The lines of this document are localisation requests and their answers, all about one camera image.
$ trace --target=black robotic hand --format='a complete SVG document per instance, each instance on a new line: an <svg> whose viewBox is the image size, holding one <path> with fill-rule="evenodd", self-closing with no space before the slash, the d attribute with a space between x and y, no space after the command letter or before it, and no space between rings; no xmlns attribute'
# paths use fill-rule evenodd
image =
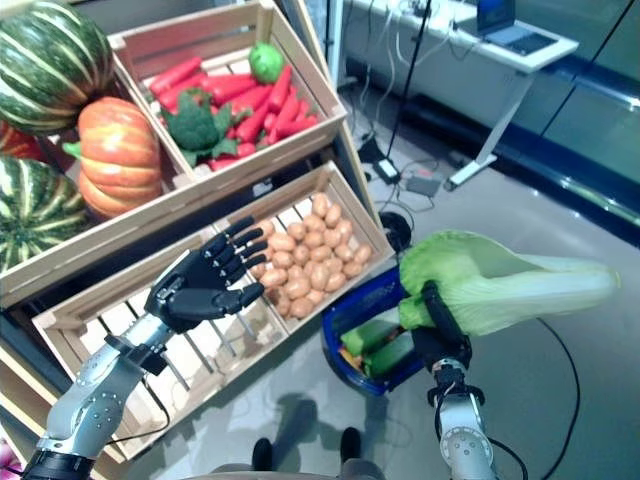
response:
<svg viewBox="0 0 640 480"><path fill-rule="evenodd" d="M183 333L203 320L236 313L258 299L264 292L260 283L229 290L249 268L266 261L257 253L267 248L267 242L248 245L263 235L261 229L237 236L253 223L251 217L239 220L200 249L185 252L156 280L145 310L176 333Z"/></svg>

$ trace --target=wooden crate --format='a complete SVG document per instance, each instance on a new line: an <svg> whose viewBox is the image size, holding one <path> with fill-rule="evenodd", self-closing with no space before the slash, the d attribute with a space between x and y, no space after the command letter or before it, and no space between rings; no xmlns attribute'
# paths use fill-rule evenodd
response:
<svg viewBox="0 0 640 480"><path fill-rule="evenodd" d="M360 200L353 193L342 173L340 173L340 169L332 161L252 202L215 224L216 228L224 229L230 223L247 215L252 215L256 221L271 219L276 231L286 232L289 224L301 222L305 215L311 213L311 198L316 192L326 193L331 203L338 203L342 207L342 216L352 222L353 237L349 246L355 249L359 244L368 243L371 245L373 253L363 272L358 277L348 280L338 291L327 295L325 300L317 305L312 313L304 319L285 319L269 303L273 315L283 322L289 333L295 332L315 315L318 315L358 282L366 278L369 272L375 270L384 261L393 256L393 249L384 233L368 215Z"/></svg>
<svg viewBox="0 0 640 480"><path fill-rule="evenodd" d="M268 174L318 151L333 141L346 117L337 94L271 0L204 10L118 33L109 40L120 75L128 77L127 85L136 95L146 92L157 74L193 56L204 59L203 69L209 73L247 73L249 51L256 42L269 42L282 52L293 67L292 83L315 105L319 122L227 167L225 171L231 170L235 178L256 169ZM157 118L157 102L146 107L167 149L184 158ZM206 171L200 183L202 191L219 188L224 181L220 173ZM192 172L190 178L199 176Z"/></svg>
<svg viewBox="0 0 640 480"><path fill-rule="evenodd" d="M46 428L49 409L56 400L56 392L46 380L0 340L0 405L40 437ZM35 443L25 438L20 429L9 424L2 426L20 462L26 465L35 450ZM124 476L123 460L120 451L109 446L98 458L91 476L97 480L119 480Z"/></svg>
<svg viewBox="0 0 640 480"><path fill-rule="evenodd" d="M199 248L213 236L211 227L136 263L105 281L34 318L34 323L66 372L74 378L82 362L104 345L108 332L123 333L144 312L149 285L187 249ZM239 283L246 284L247 276ZM214 393L260 360L286 336L266 305L256 303L237 315L203 322L167 344L170 368L148 384L177 424ZM114 438L137 435L162 426L165 417L142 385L127 401ZM131 459L162 433L120 443Z"/></svg>
<svg viewBox="0 0 640 480"><path fill-rule="evenodd" d="M372 246L373 255L361 275L363 278L368 271L389 258L393 251L333 162L256 200L231 215L229 220L255 214L256 218L278 215L283 221L287 221L285 217L288 209L295 206L304 212L310 208L309 197L318 191L326 192L333 202L339 202L343 206L343 215L354 224L354 237ZM126 330L135 316L142 313L148 286L167 265L186 249L199 248L227 225L227 221L217 222L35 317L33 321L36 328L66 372L74 378L82 362L104 344L107 332L118 335ZM239 283L246 285L252 281L251 275L247 274ZM345 284L340 291L327 298L314 314L319 313L357 281L356 278ZM165 369L159 377L148 377L151 388L169 409L171 425L185 418L262 359L312 316L302 321L285 320L263 298L240 314L215 322L224 336L224 342L220 341L209 322L200 324L190 332L189 337L172 338L168 343L167 357L175 368ZM252 326L257 339L246 333L243 324ZM213 366L213 372L206 369L191 343L196 344L197 349ZM235 350L235 356L229 346ZM188 391L176 372L184 378ZM158 428L163 422L161 410L149 393L138 386L127 401L123 422L115 438L149 431ZM120 449L123 456L126 459L134 457L161 435L162 433L157 433L122 442Z"/></svg>
<svg viewBox="0 0 640 480"><path fill-rule="evenodd" d="M129 93L120 80L116 81L112 95L133 101L138 106L142 99ZM75 141L74 132L64 139ZM200 192L177 188L176 179L182 179L188 164L175 158L160 142L164 194L130 212L99 223L67 241L45 250L26 262L0 273L0 307L8 308L54 285L74 272L95 263L136 240L169 225L171 222L201 208ZM68 171L74 179L79 170L76 162Z"/></svg>

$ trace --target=desk leg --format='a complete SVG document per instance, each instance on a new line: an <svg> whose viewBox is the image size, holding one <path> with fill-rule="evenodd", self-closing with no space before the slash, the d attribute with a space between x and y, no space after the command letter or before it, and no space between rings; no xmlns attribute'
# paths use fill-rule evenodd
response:
<svg viewBox="0 0 640 480"><path fill-rule="evenodd" d="M500 140L500 137L502 137L502 134L507 128L507 125L509 125L509 122L511 122L511 119L520 107L520 104L522 103L522 100L524 100L525 95L533 84L534 79L535 74L523 74L522 76L520 76L520 80L513 88L511 96L506 102L504 112L491 130L491 133L487 137L487 140L484 142L484 145L480 149L480 153L478 153L478 156L476 156L476 158L472 160L468 165L449 177L449 179L445 183L445 189L449 191L454 190L456 187L462 185L464 182L469 180L472 176L493 163L498 158L491 152L493 152L493 149L498 144L498 141Z"/></svg>

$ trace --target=black shoe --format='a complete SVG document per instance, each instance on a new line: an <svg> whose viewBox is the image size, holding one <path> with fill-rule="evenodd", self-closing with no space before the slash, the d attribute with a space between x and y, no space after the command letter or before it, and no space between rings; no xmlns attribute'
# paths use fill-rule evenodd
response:
<svg viewBox="0 0 640 480"><path fill-rule="evenodd" d="M266 438L261 438L253 446L251 466L256 472L270 472L273 469L273 446Z"/></svg>
<svg viewBox="0 0 640 480"><path fill-rule="evenodd" d="M351 458L360 458L360 432L353 427L342 432L340 439L340 460L342 463Z"/></svg>

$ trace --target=robotic arm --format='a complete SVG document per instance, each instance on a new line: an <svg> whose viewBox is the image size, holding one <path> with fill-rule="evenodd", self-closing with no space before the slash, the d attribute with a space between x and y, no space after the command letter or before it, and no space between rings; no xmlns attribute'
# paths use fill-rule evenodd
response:
<svg viewBox="0 0 640 480"><path fill-rule="evenodd" d="M484 433L478 404L482 391L464 381L471 361L471 343L444 304L435 282L425 283L422 297L436 328L412 331L416 352L434 376L428 401L436 407L435 428L440 452L452 480L497 480L493 449Z"/></svg>
<svg viewBox="0 0 640 480"><path fill-rule="evenodd" d="M253 224L245 218L216 235L202 248L186 251L151 288L145 314L83 365L71 388L47 418L47 431L37 444L23 478L29 480L88 479L93 464L122 420L124 404L143 376L165 367L167 341L204 319L233 314L259 298L264 287L254 283L229 290L265 256L260 229L236 235Z"/></svg>

